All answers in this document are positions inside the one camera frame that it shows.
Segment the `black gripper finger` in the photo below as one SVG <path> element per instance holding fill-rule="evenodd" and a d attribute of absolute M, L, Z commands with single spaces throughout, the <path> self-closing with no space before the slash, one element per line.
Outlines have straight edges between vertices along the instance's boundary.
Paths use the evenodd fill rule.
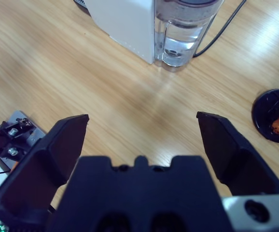
<path fill-rule="evenodd" d="M 206 112 L 196 117 L 215 175 L 232 195 L 279 194 L 279 178 L 227 118 Z"/>
<path fill-rule="evenodd" d="M 0 221 L 11 232 L 43 232 L 51 202 L 67 183 L 84 144 L 89 116 L 59 120 L 0 185 Z"/>

